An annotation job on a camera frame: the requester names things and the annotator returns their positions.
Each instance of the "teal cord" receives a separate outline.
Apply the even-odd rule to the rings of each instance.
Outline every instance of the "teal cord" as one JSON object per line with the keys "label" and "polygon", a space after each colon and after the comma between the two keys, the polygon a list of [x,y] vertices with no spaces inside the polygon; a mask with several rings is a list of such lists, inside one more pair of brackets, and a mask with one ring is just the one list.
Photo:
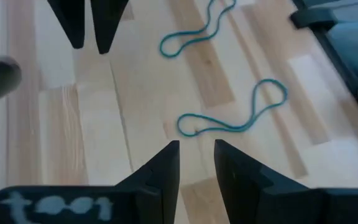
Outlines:
{"label": "teal cord", "polygon": [[[276,85],[279,89],[281,89],[281,91],[283,91],[283,100],[279,103],[274,103],[272,105],[268,105],[264,109],[262,109],[261,111],[256,113],[256,108],[255,108],[256,107],[256,96],[257,96],[256,93],[257,93],[258,87],[263,83],[272,83],[272,84]],[[277,80],[271,79],[271,78],[266,78],[266,79],[259,81],[254,86],[254,89],[252,90],[251,114],[249,116],[248,121],[246,121],[243,125],[240,125],[240,126],[230,125],[230,124],[225,123],[224,121],[220,121],[218,119],[215,119],[215,118],[212,118],[209,116],[205,116],[202,114],[185,113],[178,118],[177,128],[178,128],[178,131],[186,137],[195,137],[195,136],[197,136],[203,132],[206,132],[206,131],[226,131],[226,132],[230,132],[230,133],[245,132],[258,120],[259,116],[262,115],[262,113],[264,113],[265,111],[270,110],[272,108],[283,105],[286,102],[287,98],[288,98],[288,90],[282,83],[280,83]],[[181,129],[180,121],[185,118],[188,118],[188,117],[201,118],[201,119],[219,124],[222,127],[204,128],[201,131],[195,131],[193,133],[186,133]]]}
{"label": "teal cord", "polygon": [[178,56],[180,54],[180,52],[187,46],[189,46],[190,44],[194,44],[194,43],[198,43],[198,42],[201,42],[201,41],[205,41],[205,40],[209,40],[211,38],[213,38],[219,31],[219,27],[220,27],[220,22],[221,22],[221,17],[227,13],[227,11],[230,11],[231,9],[234,8],[234,6],[236,5],[236,1],[237,0],[233,0],[233,4],[231,4],[230,6],[228,7],[225,7],[223,9],[223,11],[219,14],[218,16],[218,21],[216,23],[216,29],[215,31],[211,34],[211,35],[208,35],[208,36],[205,36],[205,37],[199,37],[199,38],[194,38],[194,39],[191,39],[189,40],[188,42],[185,42],[177,52],[173,53],[173,54],[168,54],[168,53],[165,53],[164,50],[163,50],[163,45],[164,43],[168,40],[168,39],[171,39],[172,37],[179,37],[179,36],[184,36],[184,35],[197,35],[197,34],[200,34],[202,32],[204,32],[208,27],[209,27],[209,24],[211,23],[211,6],[212,6],[212,3],[214,2],[215,0],[210,0],[210,2],[208,3],[208,7],[207,7],[207,10],[206,10],[206,15],[207,15],[207,21],[206,21],[206,24],[204,27],[202,27],[201,29],[199,30],[185,30],[185,31],[179,31],[179,32],[174,32],[172,34],[168,34],[166,35],[160,42],[160,53],[166,57],[166,58],[174,58],[176,56]]}

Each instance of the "blue string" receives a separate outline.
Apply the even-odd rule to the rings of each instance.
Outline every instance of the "blue string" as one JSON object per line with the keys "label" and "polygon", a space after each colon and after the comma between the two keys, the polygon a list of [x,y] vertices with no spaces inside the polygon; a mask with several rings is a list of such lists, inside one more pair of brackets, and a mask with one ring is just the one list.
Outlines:
{"label": "blue string", "polygon": [[[212,39],[219,31],[219,28],[220,28],[220,22],[221,22],[221,18],[222,16],[227,13],[228,11],[230,11],[231,9],[234,8],[234,6],[236,5],[236,2],[237,0],[233,0],[233,3],[228,6],[228,7],[225,7],[223,9],[223,11],[219,14],[218,16],[218,21],[216,23],[216,29],[215,31],[211,34],[211,35],[208,35],[208,36],[205,36],[205,37],[198,37],[198,38],[194,38],[194,39],[191,39],[187,42],[185,42],[180,48],[178,51],[176,51],[175,53],[173,54],[169,54],[169,53],[166,53],[164,52],[163,50],[163,45],[164,43],[168,40],[168,39],[171,39],[171,38],[174,38],[174,37],[180,37],[180,36],[184,36],[184,35],[198,35],[198,34],[201,34],[202,32],[204,32],[210,25],[211,23],[211,6],[213,4],[215,0],[210,0],[210,2],[208,3],[208,6],[207,6],[207,11],[206,11],[206,15],[207,15],[207,22],[206,24],[199,30],[185,30],[185,31],[179,31],[179,32],[174,32],[172,34],[168,34],[166,35],[162,40],[161,40],[161,43],[160,43],[160,53],[166,57],[166,58],[175,58],[176,56],[178,56],[182,50],[184,48],[186,48],[187,46],[189,46],[190,44],[195,44],[195,43],[198,43],[198,42],[201,42],[201,41],[205,41],[205,40],[209,40],[209,39]],[[272,83],[274,85],[276,85],[279,89],[281,89],[281,91],[283,91],[283,100],[279,103],[275,103],[275,104],[272,104],[272,105],[268,105],[266,106],[264,109],[262,109],[261,111],[259,111],[258,113],[256,113],[256,92],[257,92],[257,89],[258,87],[263,84],[263,83]],[[260,115],[262,115],[262,113],[264,113],[265,111],[267,110],[270,110],[272,108],[275,108],[275,107],[278,107],[278,106],[281,106],[283,105],[286,100],[288,98],[288,90],[287,88],[282,84],[280,83],[279,81],[277,80],[274,80],[274,79],[271,79],[271,78],[267,78],[267,79],[263,79],[261,81],[259,81],[254,89],[252,90],[252,104],[251,104],[251,114],[249,116],[249,119],[248,121],[246,121],[243,125],[240,125],[240,126],[235,126],[235,125],[230,125],[230,124],[227,124],[225,123],[224,121],[220,121],[218,119],[215,119],[215,118],[212,118],[212,117],[209,117],[209,116],[205,116],[205,115],[202,115],[202,114],[194,114],[194,113],[185,113],[183,115],[181,115],[178,120],[177,120],[177,128],[178,128],[178,131],[179,133],[181,133],[182,135],[186,136],[186,137],[195,137],[203,132],[206,132],[206,131],[226,131],[226,132],[230,132],[230,133],[240,133],[240,132],[244,132],[244,131],[247,131],[259,118]],[[185,119],[185,118],[188,118],[188,117],[193,117],[193,118],[201,118],[201,119],[204,119],[204,120],[207,120],[207,121],[210,121],[212,123],[216,123],[218,125],[220,125],[221,127],[212,127],[212,128],[204,128],[202,129],[201,131],[195,131],[193,133],[186,133],[184,132],[181,127],[180,127],[180,122]]]}
{"label": "blue string", "polygon": [[227,11],[230,11],[231,9],[234,8],[234,6],[236,5],[236,2],[237,0],[233,0],[233,4],[231,4],[230,6],[228,7],[225,7],[223,9],[223,11],[219,14],[218,16],[218,21],[216,23],[216,29],[215,31],[211,34],[211,35],[208,35],[208,36],[205,36],[205,37],[198,37],[198,38],[194,38],[194,39],[191,39],[189,40],[188,42],[185,42],[177,52],[173,53],[173,54],[168,54],[168,53],[165,53],[164,50],[163,50],[163,45],[164,43],[168,40],[168,39],[171,39],[173,37],[179,37],[179,36],[184,36],[184,35],[197,35],[197,34],[200,34],[202,32],[204,32],[208,27],[209,27],[209,24],[211,23],[211,6],[212,6],[212,3],[214,2],[215,0],[210,0],[210,2],[208,3],[208,7],[207,7],[207,10],[206,10],[206,16],[207,16],[207,21],[206,21],[206,24],[204,25],[204,27],[202,27],[201,29],[199,30],[185,30],[185,31],[179,31],[179,32],[174,32],[172,34],[168,34],[166,35],[160,42],[160,53],[166,57],[166,58],[174,58],[176,56],[178,56],[180,54],[180,52],[187,46],[189,46],[190,44],[194,44],[194,43],[198,43],[198,42],[201,42],[201,41],[205,41],[205,40],[209,40],[211,38],[213,38],[219,31],[219,28],[220,28],[220,23],[221,23],[221,17],[227,13]]}
{"label": "blue string", "polygon": [[[264,109],[262,109],[261,111],[256,113],[256,111],[255,111],[256,110],[256,96],[257,96],[256,93],[257,93],[258,87],[263,83],[272,83],[272,84],[276,85],[279,89],[281,89],[281,91],[283,91],[283,100],[279,103],[274,103],[272,105],[268,105]],[[288,90],[282,83],[280,83],[277,80],[271,79],[271,78],[266,78],[266,79],[259,81],[254,86],[254,89],[252,90],[251,114],[249,116],[248,121],[246,121],[243,125],[240,125],[240,126],[230,125],[230,124],[225,123],[224,121],[220,121],[218,119],[215,119],[215,118],[212,118],[209,116],[205,116],[202,114],[185,113],[178,118],[177,128],[178,128],[179,133],[181,133],[182,135],[184,135],[186,137],[195,137],[195,136],[197,136],[203,132],[206,132],[206,131],[226,131],[226,132],[230,132],[230,133],[244,132],[244,131],[247,131],[258,120],[259,116],[262,115],[262,113],[264,113],[265,111],[270,110],[272,108],[283,105],[286,102],[287,98],[288,98]],[[201,118],[201,119],[216,123],[218,125],[221,125],[222,127],[204,128],[200,131],[195,131],[193,133],[186,133],[181,129],[180,121],[185,118],[188,118],[188,117]]]}

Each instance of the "wooden floor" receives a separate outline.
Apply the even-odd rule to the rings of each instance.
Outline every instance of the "wooden floor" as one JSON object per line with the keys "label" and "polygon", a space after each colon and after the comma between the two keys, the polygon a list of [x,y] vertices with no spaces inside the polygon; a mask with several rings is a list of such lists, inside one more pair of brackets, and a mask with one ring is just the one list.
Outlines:
{"label": "wooden floor", "polygon": [[[358,187],[358,107],[310,31],[289,23],[290,0],[237,0],[215,39],[161,57],[161,38],[200,28],[208,1],[130,0],[110,53],[99,55],[89,1],[85,47],[73,50],[46,0],[0,0],[0,55],[23,71],[20,87],[0,100],[0,189],[113,185],[179,139],[176,223],[228,223],[215,178],[217,138],[310,187]],[[230,3],[216,0],[213,21]],[[286,84],[289,101],[248,132],[177,133],[182,113],[243,123],[262,78]],[[261,108],[282,95],[267,85],[258,97]]]}

